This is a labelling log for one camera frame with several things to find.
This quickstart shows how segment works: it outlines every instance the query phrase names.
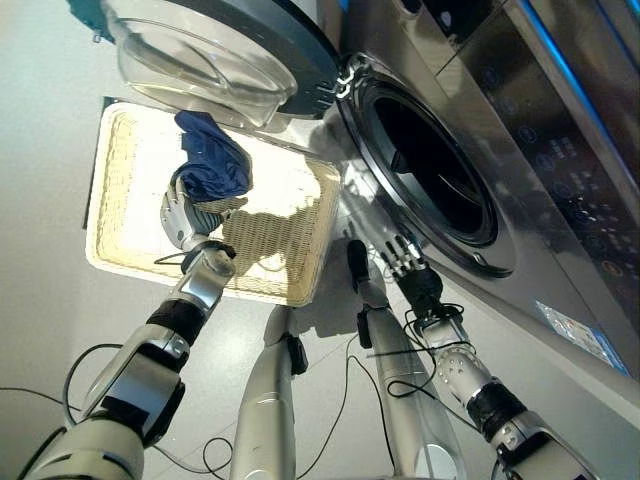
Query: woven tray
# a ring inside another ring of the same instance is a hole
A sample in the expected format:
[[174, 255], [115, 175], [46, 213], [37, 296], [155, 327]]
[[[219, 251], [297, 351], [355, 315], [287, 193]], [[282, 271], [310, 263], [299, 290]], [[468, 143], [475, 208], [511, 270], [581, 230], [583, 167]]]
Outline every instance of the woven tray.
[[[105, 109], [87, 225], [86, 254], [95, 267], [167, 285], [180, 278], [179, 267], [154, 261], [177, 252], [159, 209], [171, 174], [186, 161], [181, 133], [173, 115], [161, 110], [129, 103]], [[225, 295], [305, 305], [323, 265], [340, 175], [317, 159], [226, 133], [251, 156], [253, 188], [198, 204], [212, 212], [239, 208], [211, 235], [238, 253]]]

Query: black cable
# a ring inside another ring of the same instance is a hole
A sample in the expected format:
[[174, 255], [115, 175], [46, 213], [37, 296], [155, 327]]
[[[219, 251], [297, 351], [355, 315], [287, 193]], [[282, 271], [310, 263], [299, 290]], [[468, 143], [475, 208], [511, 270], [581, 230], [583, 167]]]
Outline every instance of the black cable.
[[[51, 400], [52, 402], [57, 403], [58, 405], [62, 405], [62, 401], [58, 400], [55, 397], [52, 397], [51, 395], [47, 395], [46, 393], [42, 393], [42, 392], [38, 392], [36, 390], [31, 390], [30, 388], [23, 388], [23, 387], [0, 387], [0, 392], [23, 392], [23, 393], [30, 393], [31, 395], [36, 395], [38, 397], [41, 398], [45, 398], [47, 400]], [[71, 410], [75, 410], [76, 412], [79, 412], [80, 409], [78, 407], [74, 407], [72, 405], [69, 405], [69, 408], [71, 408]]]
[[[216, 468], [212, 469], [209, 466], [209, 463], [207, 463], [207, 455], [206, 455], [207, 447], [209, 445], [211, 445], [213, 442], [217, 442], [217, 441], [224, 442], [229, 447], [229, 460], [227, 460], [225, 463], [223, 463], [219, 467], [216, 467]], [[231, 463], [232, 456], [233, 456], [233, 445], [231, 445], [231, 442], [229, 440], [227, 440], [226, 438], [224, 438], [224, 437], [213, 437], [213, 438], [209, 439], [209, 441], [207, 443], [205, 443], [204, 447], [202, 448], [202, 461], [204, 462], [205, 467], [207, 467], [207, 470], [209, 470], [209, 473], [211, 473], [211, 475], [216, 477], [218, 480], [225, 480], [223, 477], [218, 475], [216, 472], [218, 470], [222, 470], [224, 467], [229, 465]]]
[[73, 374], [76, 372], [76, 369], [78, 368], [82, 360], [84, 360], [87, 357], [87, 355], [89, 355], [91, 352], [94, 352], [101, 348], [120, 348], [120, 347], [122, 347], [122, 345], [119, 343], [99, 343], [97, 345], [94, 345], [93, 347], [87, 348], [84, 352], [80, 354], [78, 358], [76, 358], [76, 361], [73, 362], [73, 365], [71, 365], [71, 368], [69, 369], [69, 373], [67, 373], [67, 378], [64, 379], [64, 385], [62, 386], [62, 411], [64, 413], [65, 418], [67, 419], [67, 422], [69, 422], [69, 424], [71, 425], [78, 424], [78, 422], [76, 422], [76, 419], [73, 418], [73, 415], [71, 415], [71, 409], [69, 407], [69, 386], [71, 385], [71, 378], [73, 377]]
[[[94, 350], [97, 350], [98, 348], [107, 348], [106, 345], [119, 345], [119, 344], [103, 344], [103, 345], [105, 345], [105, 347], [99, 347], [98, 345], [95, 345], [95, 348], [91, 347], [91, 349], [88, 349], [82, 355], [80, 355], [80, 357], [82, 357], [82, 358], [79, 357], [79, 361], [76, 360], [76, 362], [79, 364], [82, 361], [82, 359], [84, 359], [89, 353], [91, 353]], [[69, 379], [69, 384], [71, 384], [71, 377], [73, 377], [73, 373], [74, 372], [75, 372], [75, 369], [73, 371], [70, 370], [69, 374], [67, 375], [67, 377]], [[51, 395], [47, 395], [46, 393], [38, 392], [37, 390], [31, 390], [29, 388], [23, 388], [23, 387], [0, 387], [0, 391], [28, 393], [28, 394], [35, 395], [35, 396], [38, 396], [40, 398], [44, 398], [46, 400], [52, 401], [52, 402], [57, 403], [58, 405], [62, 405], [64, 407], [64, 402], [63, 401], [58, 400], [57, 398], [52, 397]], [[78, 408], [76, 406], [73, 406], [73, 405], [70, 405], [68, 402], [67, 402], [67, 407], [70, 410], [74, 410], [76, 412], [81, 411], [80, 408]], [[64, 428], [64, 427], [60, 427], [58, 429], [58, 431], [60, 431], [60, 429], [64, 429], [66, 431], [66, 428]], [[231, 448], [231, 452], [233, 452], [233, 446], [231, 446], [231, 443], [227, 439], [222, 438], [222, 437], [215, 437], [215, 438], [225, 441], [229, 445], [229, 447]], [[203, 450], [202, 450], [203, 455], [206, 455], [206, 449], [211, 443], [212, 442], [209, 441], [209, 442], [207, 442], [205, 444], [205, 446], [203, 447]], [[213, 475], [216, 476], [217, 478], [220, 478], [220, 477], [218, 477], [214, 472], [217, 472], [218, 470], [226, 467], [231, 462], [231, 456], [229, 456], [229, 460], [227, 460], [227, 462], [224, 465], [221, 465], [220, 467], [214, 468], [213, 472], [211, 472], [212, 469], [208, 465], [207, 465], [207, 470], [204, 470], [204, 469], [203, 470], [198, 470], [195, 467], [192, 467], [190, 465], [187, 465], [186, 463], [183, 463], [183, 462], [180, 462], [180, 461], [176, 460], [178, 457], [174, 456], [172, 453], [168, 452], [167, 450], [164, 450], [163, 448], [161, 448], [161, 447], [159, 447], [157, 445], [154, 445], [152, 448], [154, 450], [160, 452], [171, 463], [173, 463], [177, 467], [182, 468], [183, 470], [185, 470], [187, 472], [196, 473], [196, 474], [203, 474], [203, 475], [210, 475], [210, 474], [213, 473]], [[32, 466], [33, 466], [33, 464], [29, 465], [28, 467], [25, 467], [25, 468], [27, 468], [27, 470], [25, 471], [25, 475], [26, 475], [26, 472], [28, 472], [29, 469], [31, 469]]]
[[[448, 312], [446, 307], [452, 308], [453, 311]], [[464, 313], [464, 307], [457, 303], [438, 303], [429, 313], [430, 320], [447, 320], [451, 317], [462, 315]]]
[[38, 447], [38, 449], [31, 456], [27, 464], [24, 466], [24, 468], [20, 472], [20, 475], [18, 475], [18, 480], [23, 480], [27, 476], [27, 473], [29, 473], [29, 470], [31, 470], [33, 465], [36, 463], [38, 458], [40, 458], [40, 455], [42, 455], [42, 453], [47, 449], [47, 447], [51, 445], [51, 442], [53, 442], [56, 438], [58, 438], [58, 435], [60, 435], [61, 433], [65, 433], [66, 431], [67, 429], [65, 427], [59, 427], [56, 430], [54, 430], [46, 438], [44, 442], [42, 442], [42, 444]]
[[[375, 387], [376, 393], [378, 395], [380, 411], [383, 412], [382, 397], [380, 396], [380, 392], [378, 390], [378, 387], [377, 387], [375, 381], [373, 380], [373, 377], [371, 376], [369, 371], [364, 367], [364, 365], [362, 365], [360, 363], [360, 361], [357, 359], [357, 357], [355, 357], [354, 355], [349, 355], [349, 347], [351, 346], [351, 344], [353, 343], [353, 341], [356, 338], [358, 338], [358, 335], [354, 335], [351, 338], [351, 340], [349, 340], [347, 342], [347, 349], [345, 350], [344, 394], [342, 396], [342, 403], [340, 404], [340, 409], [338, 410], [338, 415], [336, 415], [336, 419], [333, 421], [333, 425], [331, 425], [331, 429], [329, 430], [329, 434], [327, 435], [327, 438], [325, 439], [324, 443], [322, 444], [322, 448], [320, 448], [320, 451], [318, 452], [318, 455], [316, 455], [316, 458], [313, 460], [311, 465], [309, 465], [309, 467], [307, 467], [307, 469], [304, 472], [302, 472], [300, 475], [298, 475], [296, 477], [296, 480], [300, 480], [302, 477], [307, 475], [311, 470], [313, 470], [313, 467], [316, 466], [316, 464], [318, 463], [318, 461], [322, 457], [322, 454], [324, 453], [325, 449], [327, 448], [327, 445], [329, 444], [329, 441], [331, 440], [331, 437], [333, 435], [333, 431], [336, 429], [336, 426], [338, 425], [338, 422], [340, 421], [340, 417], [342, 416], [342, 412], [344, 411], [344, 407], [345, 407], [345, 405], [347, 403], [347, 392], [349, 391], [349, 361], [352, 358], [356, 360], [356, 362], [360, 365], [360, 367], [362, 369], [364, 369], [366, 374], [369, 376], [369, 379], [373, 382], [373, 385]], [[387, 444], [387, 451], [389, 452], [389, 458], [391, 460], [391, 464], [395, 468], [395, 461], [393, 459], [393, 454], [391, 453], [391, 444], [389, 442], [389, 435], [388, 435], [387, 427], [386, 427], [386, 423], [385, 423], [384, 412], [382, 413], [382, 425], [383, 425], [383, 430], [384, 430], [384, 435], [385, 435], [385, 441], [386, 441], [386, 444]]]
[[498, 473], [498, 465], [500, 465], [500, 460], [496, 458], [496, 463], [493, 464], [493, 468], [491, 469], [491, 480], [496, 480], [496, 475]]
[[[404, 394], [395, 394], [391, 392], [391, 386], [392, 385], [404, 385], [406, 387], [410, 387], [413, 388], [413, 390], [411, 392], [409, 392], [408, 394], [404, 393]], [[440, 400], [438, 397], [436, 397], [435, 395], [432, 395], [431, 392], [428, 392], [424, 389], [424, 386], [420, 386], [420, 385], [415, 385], [413, 383], [409, 383], [409, 382], [405, 382], [403, 380], [394, 380], [393, 382], [390, 382], [389, 385], [387, 385], [387, 393], [389, 395], [391, 395], [394, 398], [403, 398], [403, 397], [407, 397], [409, 395], [411, 395], [412, 393], [415, 392], [422, 392], [424, 393], [427, 397], [429, 397], [431, 400], [434, 400], [436, 402], [438, 402], [440, 405], [442, 405], [444, 408], [446, 408], [448, 410], [448, 412], [453, 415], [454, 417], [456, 417], [458, 420], [460, 420], [462, 423], [464, 423], [466, 426], [468, 426], [469, 428], [472, 428], [473, 430], [475, 430], [476, 432], [480, 433], [480, 431], [471, 423], [467, 422], [464, 418], [462, 418], [460, 415], [458, 415], [455, 411], [453, 411], [453, 409], [451, 409], [446, 403], [444, 403], [442, 400]]]
[[367, 376], [369, 377], [369, 380], [371, 380], [371, 385], [373, 385], [373, 389], [375, 390], [376, 396], [378, 397], [378, 406], [380, 407], [380, 417], [382, 419], [382, 430], [384, 432], [384, 441], [387, 444], [387, 452], [389, 453], [389, 459], [391, 460], [391, 465], [393, 465], [393, 468], [395, 470], [396, 462], [393, 460], [393, 452], [391, 452], [391, 442], [389, 441], [389, 432], [387, 431], [387, 419], [385, 418], [385, 415], [384, 415], [384, 406], [382, 405], [382, 396], [380, 395], [380, 390], [378, 390], [378, 384], [373, 379], [373, 375], [371, 375], [371, 372], [369, 372], [369, 370], [367, 370], [367, 368], [364, 365], [362, 365], [358, 357], [356, 357], [355, 355], [349, 355], [348, 358], [355, 360], [356, 363], [360, 366], [360, 368], [364, 370], [364, 373], [367, 374]]
[[153, 261], [154, 265], [182, 265], [182, 262], [178, 263], [178, 262], [166, 262], [165, 260], [171, 260], [172, 258], [176, 258], [176, 257], [184, 257], [187, 254], [187, 252], [178, 252], [178, 253], [174, 253], [173, 255], [167, 255], [166, 257], [162, 257], [159, 258], [157, 260]]
[[469, 343], [467, 341], [461, 340], [459, 342], [449, 342], [446, 345], [440, 345], [439, 347], [433, 347], [433, 348], [428, 348], [427, 350], [429, 352], [437, 352], [438, 350], [442, 350], [443, 348], [449, 348], [453, 345], [466, 345], [468, 347], [471, 347], [471, 349], [473, 350], [473, 354], [477, 355], [478, 351], [476, 350], [476, 347], [473, 346], [472, 343]]
[[402, 327], [402, 331], [407, 337], [409, 337], [409, 340], [411, 340], [413, 343], [418, 345], [420, 348], [427, 348], [425, 344], [420, 341], [420, 339], [418, 338], [418, 335], [414, 330], [411, 330], [411, 335], [409, 335], [409, 333], [407, 332], [407, 329], [411, 328], [418, 321], [418, 319], [416, 318], [415, 320], [412, 320], [410, 322], [409, 321], [410, 313], [413, 313], [413, 309], [409, 309], [406, 312], [404, 312], [404, 327]]
[[406, 350], [391, 350], [390, 352], [372, 353], [367, 358], [389, 357], [392, 355], [406, 355], [407, 353], [428, 352], [428, 348], [407, 348]]

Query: control panel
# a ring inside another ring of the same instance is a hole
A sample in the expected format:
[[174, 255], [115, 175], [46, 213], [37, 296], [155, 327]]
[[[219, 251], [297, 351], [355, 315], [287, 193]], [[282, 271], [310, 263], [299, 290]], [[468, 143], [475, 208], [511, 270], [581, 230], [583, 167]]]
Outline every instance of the control panel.
[[458, 50], [500, 7], [499, 0], [422, 0], [449, 44]]
[[459, 57], [639, 332], [638, 226], [507, 15], [486, 26]]

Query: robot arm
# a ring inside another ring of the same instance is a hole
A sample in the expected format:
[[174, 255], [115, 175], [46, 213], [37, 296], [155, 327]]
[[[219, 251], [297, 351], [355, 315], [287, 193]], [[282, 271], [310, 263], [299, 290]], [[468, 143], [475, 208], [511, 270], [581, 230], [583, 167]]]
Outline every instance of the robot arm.
[[482, 364], [462, 327], [461, 314], [440, 303], [442, 281], [423, 257], [402, 253], [387, 242], [395, 262], [381, 255], [411, 304], [414, 330], [426, 341], [436, 376], [466, 409], [479, 432], [496, 450], [511, 480], [597, 480], [597, 476], [539, 415], [528, 410]]
[[98, 376], [77, 425], [39, 459], [29, 479], [139, 479], [143, 448], [167, 431], [184, 395], [180, 370], [235, 273], [233, 249], [208, 239], [228, 217], [198, 211], [178, 178], [161, 209], [172, 243], [186, 253], [183, 278]]

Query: robot finger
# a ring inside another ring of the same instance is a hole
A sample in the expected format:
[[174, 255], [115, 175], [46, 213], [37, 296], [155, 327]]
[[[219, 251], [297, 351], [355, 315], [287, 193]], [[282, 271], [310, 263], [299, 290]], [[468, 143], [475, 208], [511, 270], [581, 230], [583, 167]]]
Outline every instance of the robot finger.
[[400, 278], [400, 274], [391, 263], [391, 260], [389, 260], [389, 256], [384, 252], [380, 252], [380, 258], [382, 258], [382, 260], [384, 260], [384, 262], [389, 266], [389, 269], [391, 270], [391, 275], [393, 275], [393, 278], [398, 280]]
[[237, 211], [238, 211], [237, 208], [230, 208], [228, 210], [223, 210], [222, 212], [220, 212], [220, 216], [225, 220], [229, 220], [231, 216]]
[[405, 242], [407, 249], [409, 250], [409, 252], [411, 252], [411, 255], [416, 259], [416, 263], [417, 263], [416, 269], [422, 270], [423, 268], [426, 268], [429, 265], [429, 262], [427, 261], [427, 258], [424, 256], [424, 253], [422, 252], [422, 249], [420, 248], [415, 237], [411, 238], [411, 237], [400, 236], [400, 238]]
[[178, 202], [191, 201], [189, 199], [189, 194], [187, 193], [187, 189], [184, 186], [184, 182], [182, 181], [182, 177], [178, 177], [176, 179], [176, 200]]
[[393, 258], [395, 259], [396, 263], [400, 266], [400, 275], [404, 276], [407, 273], [407, 267], [403, 265], [402, 259], [398, 255], [398, 252], [396, 252], [396, 249], [393, 247], [393, 244], [391, 242], [386, 241], [384, 242], [384, 244], [387, 246], [387, 250], [389, 250], [391, 255], [393, 255]]
[[169, 182], [169, 186], [167, 187], [167, 191], [164, 194], [165, 199], [169, 206], [175, 205], [178, 203], [178, 197], [176, 196], [176, 188], [173, 182]]
[[161, 212], [170, 212], [171, 211], [171, 203], [169, 201], [169, 196], [167, 193], [162, 197], [162, 207], [160, 208]]
[[409, 269], [414, 270], [416, 268], [415, 265], [415, 257], [409, 251], [409, 247], [407, 246], [407, 242], [405, 242], [404, 238], [400, 235], [395, 236], [396, 243], [400, 246], [400, 250], [404, 255], [403, 260], [409, 264]]

